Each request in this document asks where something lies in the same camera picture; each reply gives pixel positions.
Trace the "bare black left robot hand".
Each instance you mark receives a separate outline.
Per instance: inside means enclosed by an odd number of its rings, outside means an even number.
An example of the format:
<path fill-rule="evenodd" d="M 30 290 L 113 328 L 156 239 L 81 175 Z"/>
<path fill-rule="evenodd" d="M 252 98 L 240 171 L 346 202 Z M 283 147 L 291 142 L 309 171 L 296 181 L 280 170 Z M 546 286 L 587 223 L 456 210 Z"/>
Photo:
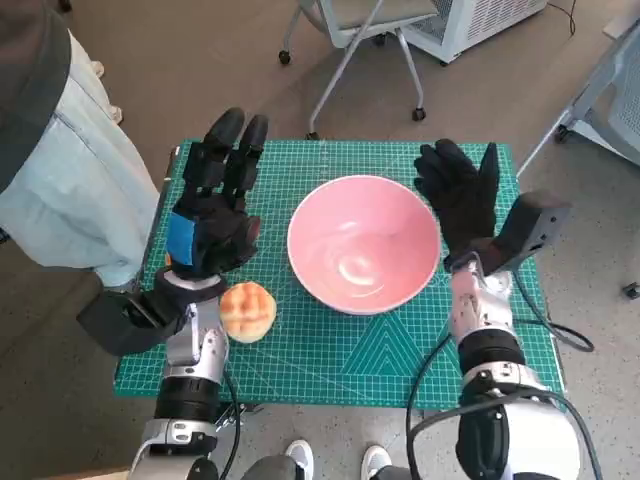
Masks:
<path fill-rule="evenodd" d="M 184 188 L 169 218 L 171 269 L 185 280 L 234 270 L 255 255 L 260 218 L 246 211 L 246 193 L 258 174 L 269 121 L 226 110 L 189 151 Z"/>

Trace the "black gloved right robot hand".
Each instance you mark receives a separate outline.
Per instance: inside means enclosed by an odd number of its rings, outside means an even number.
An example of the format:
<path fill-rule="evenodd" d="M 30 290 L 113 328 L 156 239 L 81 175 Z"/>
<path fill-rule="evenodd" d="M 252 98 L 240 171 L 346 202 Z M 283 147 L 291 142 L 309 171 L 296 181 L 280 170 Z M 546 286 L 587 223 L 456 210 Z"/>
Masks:
<path fill-rule="evenodd" d="M 494 237 L 500 171 L 497 145 L 487 144 L 479 167 L 450 139 L 423 144 L 414 186 L 436 214 L 455 263 Z"/>

